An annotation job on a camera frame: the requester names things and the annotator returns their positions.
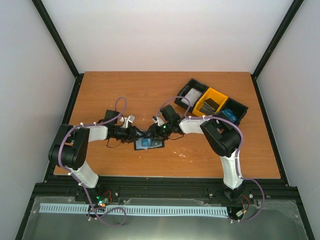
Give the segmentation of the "blue VIP card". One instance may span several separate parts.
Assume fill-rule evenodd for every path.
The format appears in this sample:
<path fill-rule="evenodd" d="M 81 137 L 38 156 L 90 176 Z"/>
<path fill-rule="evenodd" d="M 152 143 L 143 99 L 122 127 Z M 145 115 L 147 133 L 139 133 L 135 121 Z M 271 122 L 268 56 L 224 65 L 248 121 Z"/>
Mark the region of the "blue VIP card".
<path fill-rule="evenodd" d="M 142 147 L 153 147 L 154 146 L 154 140 L 152 138 L 145 138 L 141 139 L 141 146 Z"/>

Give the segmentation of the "black leather card holder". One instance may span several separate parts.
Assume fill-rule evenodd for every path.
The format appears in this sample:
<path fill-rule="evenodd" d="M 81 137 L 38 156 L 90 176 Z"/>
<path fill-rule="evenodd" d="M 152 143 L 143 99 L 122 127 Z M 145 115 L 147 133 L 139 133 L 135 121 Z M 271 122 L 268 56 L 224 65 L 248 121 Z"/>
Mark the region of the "black leather card holder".
<path fill-rule="evenodd" d="M 165 141 L 162 138 L 153 136 L 147 130 L 143 130 L 136 133 L 133 145 L 135 151 L 152 150 L 164 148 Z"/>

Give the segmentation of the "black cards stack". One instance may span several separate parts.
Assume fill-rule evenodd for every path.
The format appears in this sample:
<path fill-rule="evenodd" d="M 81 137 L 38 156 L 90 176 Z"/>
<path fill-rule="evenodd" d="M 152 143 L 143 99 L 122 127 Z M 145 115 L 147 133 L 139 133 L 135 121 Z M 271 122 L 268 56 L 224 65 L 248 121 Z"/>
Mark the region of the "black cards stack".
<path fill-rule="evenodd" d="M 213 115 L 219 108 L 219 104 L 216 103 L 213 99 L 209 98 L 203 102 L 200 111 L 205 115 Z"/>

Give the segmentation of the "black bin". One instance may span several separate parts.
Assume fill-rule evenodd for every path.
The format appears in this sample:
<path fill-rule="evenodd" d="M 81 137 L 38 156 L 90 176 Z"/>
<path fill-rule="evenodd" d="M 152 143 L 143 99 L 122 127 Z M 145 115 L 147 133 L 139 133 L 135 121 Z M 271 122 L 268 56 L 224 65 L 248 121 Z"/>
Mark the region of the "black bin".
<path fill-rule="evenodd" d="M 185 110 L 189 107 L 188 112 L 191 113 L 196 106 L 196 103 L 204 95 L 204 93 L 209 89 L 209 86 L 191 78 L 187 84 L 178 92 L 178 97 L 174 103 Z"/>
<path fill-rule="evenodd" d="M 233 98 L 228 98 L 222 106 L 219 108 L 219 110 L 215 113 L 217 117 L 225 118 L 229 121 L 229 119 L 222 113 L 223 110 L 230 109 L 238 118 L 237 122 L 233 123 L 236 126 L 240 125 L 241 120 L 245 117 L 248 107 L 243 105 L 242 103 L 234 100 Z"/>

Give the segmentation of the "yellow bin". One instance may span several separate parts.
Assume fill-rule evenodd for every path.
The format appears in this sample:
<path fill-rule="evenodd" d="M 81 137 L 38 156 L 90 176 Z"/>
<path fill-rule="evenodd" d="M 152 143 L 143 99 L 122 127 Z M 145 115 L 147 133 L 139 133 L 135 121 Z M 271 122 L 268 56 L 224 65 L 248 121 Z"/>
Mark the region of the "yellow bin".
<path fill-rule="evenodd" d="M 197 117 L 213 115 L 222 108 L 227 99 L 226 95 L 209 87 L 195 102 L 192 114 Z"/>

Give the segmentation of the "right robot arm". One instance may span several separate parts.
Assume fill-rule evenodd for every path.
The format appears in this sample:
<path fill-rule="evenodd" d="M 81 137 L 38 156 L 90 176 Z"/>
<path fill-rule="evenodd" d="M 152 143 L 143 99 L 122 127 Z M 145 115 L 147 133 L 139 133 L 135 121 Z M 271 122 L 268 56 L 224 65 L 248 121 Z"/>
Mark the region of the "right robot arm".
<path fill-rule="evenodd" d="M 143 134 L 143 138 L 165 141 L 171 134 L 203 134 L 213 152 L 220 157 L 225 198 L 235 202 L 244 191 L 239 158 L 243 134 L 238 126 L 222 114 L 182 117 L 171 105 L 166 105 L 159 112 L 164 119 L 153 116 L 154 124 Z"/>

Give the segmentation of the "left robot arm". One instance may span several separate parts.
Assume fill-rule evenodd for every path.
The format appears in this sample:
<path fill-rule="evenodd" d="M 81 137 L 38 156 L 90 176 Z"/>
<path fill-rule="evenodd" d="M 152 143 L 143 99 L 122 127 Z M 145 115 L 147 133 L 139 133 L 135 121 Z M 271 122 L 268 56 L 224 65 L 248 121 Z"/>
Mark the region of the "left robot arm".
<path fill-rule="evenodd" d="M 98 185 L 99 176 L 86 161 L 88 143 L 115 139 L 132 143 L 145 136 L 133 126 L 134 117 L 124 117 L 120 112 L 107 110 L 104 119 L 91 124 L 73 126 L 62 124 L 48 152 L 51 163 L 67 170 L 80 186 L 86 187 L 86 195 L 92 201 L 103 198 L 104 188 Z"/>

